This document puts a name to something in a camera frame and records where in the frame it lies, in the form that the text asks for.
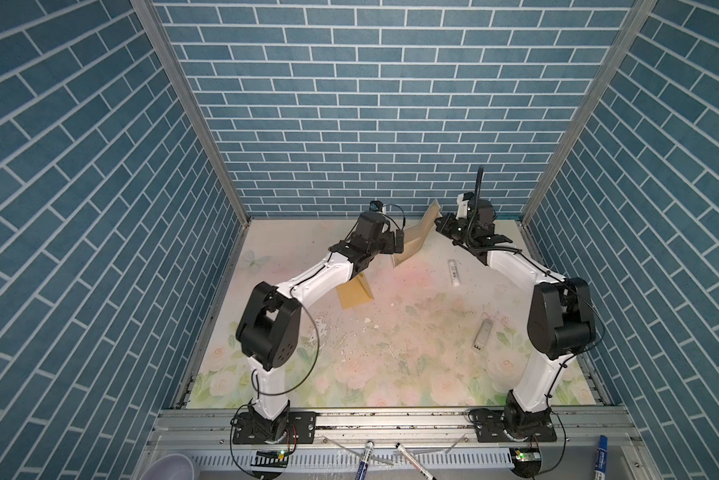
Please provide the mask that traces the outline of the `beige letter paper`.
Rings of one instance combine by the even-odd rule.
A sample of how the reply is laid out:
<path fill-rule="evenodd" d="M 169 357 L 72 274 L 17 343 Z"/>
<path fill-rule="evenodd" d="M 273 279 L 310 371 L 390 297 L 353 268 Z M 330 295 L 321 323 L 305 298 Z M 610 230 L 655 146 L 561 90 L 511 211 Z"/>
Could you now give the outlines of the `beige letter paper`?
<path fill-rule="evenodd" d="M 429 233 L 435 229 L 435 220 L 441 217 L 441 204 L 435 199 L 427 208 L 427 212 L 423 215 L 423 219 L 417 225 L 405 230 L 405 245 L 403 245 L 403 253 L 393 254 L 393 267 L 397 268 L 401 263 L 411 259 L 417 254 L 423 245 Z"/>

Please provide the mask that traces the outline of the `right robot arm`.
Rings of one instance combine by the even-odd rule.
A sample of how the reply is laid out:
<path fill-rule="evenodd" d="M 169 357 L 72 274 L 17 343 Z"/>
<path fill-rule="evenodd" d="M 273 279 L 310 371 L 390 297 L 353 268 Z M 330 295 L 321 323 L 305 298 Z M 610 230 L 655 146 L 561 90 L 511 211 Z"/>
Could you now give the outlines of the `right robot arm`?
<path fill-rule="evenodd" d="M 435 225 L 453 245 L 501 272 L 520 292 L 531 296 L 527 336 L 535 351 L 519 384 L 507 393 L 503 413 L 488 409 L 469 412 L 479 441 L 555 441 L 551 398 L 573 358 L 585 352 L 597 336 L 589 284 L 555 273 L 511 246 L 507 236 L 495 232 L 491 202 L 474 193 L 459 195 L 457 212 L 437 219 Z"/>

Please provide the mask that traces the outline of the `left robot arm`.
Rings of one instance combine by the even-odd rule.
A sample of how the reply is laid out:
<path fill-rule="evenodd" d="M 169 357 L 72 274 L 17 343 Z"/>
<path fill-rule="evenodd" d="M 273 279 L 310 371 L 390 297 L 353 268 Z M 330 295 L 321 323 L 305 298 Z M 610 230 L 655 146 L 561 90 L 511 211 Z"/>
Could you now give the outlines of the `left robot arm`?
<path fill-rule="evenodd" d="M 284 366 L 297 348 L 301 315 L 359 276 L 377 255 L 403 253 L 403 244 L 403 228 L 383 212 L 383 202 L 373 201 L 317 264 L 279 284 L 260 282 L 253 288 L 235 339 L 251 369 L 249 418 L 253 434 L 262 441 L 277 442 L 292 431 L 288 394 L 293 389 L 285 386 Z"/>

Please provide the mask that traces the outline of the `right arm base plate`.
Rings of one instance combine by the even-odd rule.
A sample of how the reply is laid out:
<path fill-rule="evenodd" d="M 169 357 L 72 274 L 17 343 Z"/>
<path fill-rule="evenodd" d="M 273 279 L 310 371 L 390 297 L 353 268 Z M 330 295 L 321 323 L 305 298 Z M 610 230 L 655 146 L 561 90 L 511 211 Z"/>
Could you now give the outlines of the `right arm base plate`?
<path fill-rule="evenodd" d="M 479 443 L 557 441 L 557 432 L 548 411 L 527 413 L 505 412 L 487 408 L 469 410 L 467 419 L 473 424 Z"/>

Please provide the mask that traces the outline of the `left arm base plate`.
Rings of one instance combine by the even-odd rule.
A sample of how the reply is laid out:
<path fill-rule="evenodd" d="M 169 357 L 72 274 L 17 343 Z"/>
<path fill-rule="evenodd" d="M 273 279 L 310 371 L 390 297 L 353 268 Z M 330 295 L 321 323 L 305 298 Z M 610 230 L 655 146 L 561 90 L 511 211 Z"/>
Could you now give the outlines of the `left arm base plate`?
<path fill-rule="evenodd" d="M 283 444 L 289 434 L 298 444 L 313 444 L 316 413 L 285 409 L 277 418 L 267 419 L 255 410 L 245 411 L 235 416 L 231 427 L 234 444 Z"/>

